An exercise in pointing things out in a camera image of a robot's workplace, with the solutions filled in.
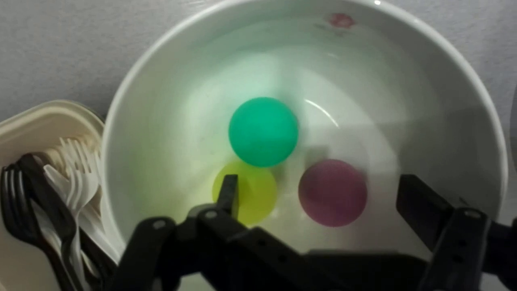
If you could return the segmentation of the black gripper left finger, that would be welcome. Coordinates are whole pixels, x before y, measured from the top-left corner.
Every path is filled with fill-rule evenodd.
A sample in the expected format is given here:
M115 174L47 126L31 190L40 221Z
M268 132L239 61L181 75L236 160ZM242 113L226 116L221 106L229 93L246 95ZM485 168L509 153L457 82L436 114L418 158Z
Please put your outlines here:
M297 253L236 219L239 182L226 174L216 202L194 206L179 224L142 219L107 291L178 291L187 274L200 274L215 291L302 291L291 265Z

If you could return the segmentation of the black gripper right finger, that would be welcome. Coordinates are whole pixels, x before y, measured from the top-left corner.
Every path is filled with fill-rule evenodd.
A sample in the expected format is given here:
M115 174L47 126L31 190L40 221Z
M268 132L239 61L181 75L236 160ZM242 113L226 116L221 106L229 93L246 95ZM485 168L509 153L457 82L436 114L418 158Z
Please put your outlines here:
M396 210L431 250L418 291L480 291L483 273L517 291L517 219L454 206L415 174L402 174Z

